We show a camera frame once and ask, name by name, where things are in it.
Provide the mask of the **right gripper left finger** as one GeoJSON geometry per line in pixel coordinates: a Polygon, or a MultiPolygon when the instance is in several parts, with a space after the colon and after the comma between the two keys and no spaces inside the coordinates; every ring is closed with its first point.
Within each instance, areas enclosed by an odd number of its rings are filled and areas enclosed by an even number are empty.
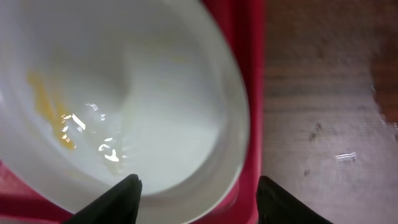
{"type": "Polygon", "coordinates": [[[135,224],[141,192],[141,180],[131,174],[64,224],[135,224]]]}

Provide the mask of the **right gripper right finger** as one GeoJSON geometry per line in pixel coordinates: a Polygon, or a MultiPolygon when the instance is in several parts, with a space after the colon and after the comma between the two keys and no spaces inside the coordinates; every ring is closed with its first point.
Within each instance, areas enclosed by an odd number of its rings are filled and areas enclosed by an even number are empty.
{"type": "Polygon", "coordinates": [[[258,224],[331,224],[265,175],[259,178],[256,203],[258,224]]]}

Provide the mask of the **white plate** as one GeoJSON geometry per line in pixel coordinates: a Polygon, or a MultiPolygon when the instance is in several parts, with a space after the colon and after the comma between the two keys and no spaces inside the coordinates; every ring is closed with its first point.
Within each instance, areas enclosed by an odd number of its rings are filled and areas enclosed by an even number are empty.
{"type": "Polygon", "coordinates": [[[136,174],[138,223],[194,222],[248,140],[241,72],[201,2],[1,2],[1,159],[66,211],[136,174]]]}

